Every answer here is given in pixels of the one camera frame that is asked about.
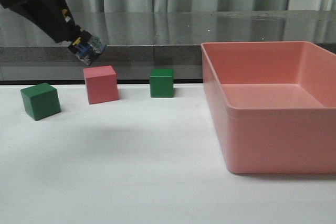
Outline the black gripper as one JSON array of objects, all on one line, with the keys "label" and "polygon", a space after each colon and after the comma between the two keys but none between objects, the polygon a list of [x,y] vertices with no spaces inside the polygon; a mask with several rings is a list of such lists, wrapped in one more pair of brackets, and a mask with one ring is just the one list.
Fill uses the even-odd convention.
[{"label": "black gripper", "polygon": [[66,0],[1,0],[1,5],[34,23],[56,43],[80,36]]}]

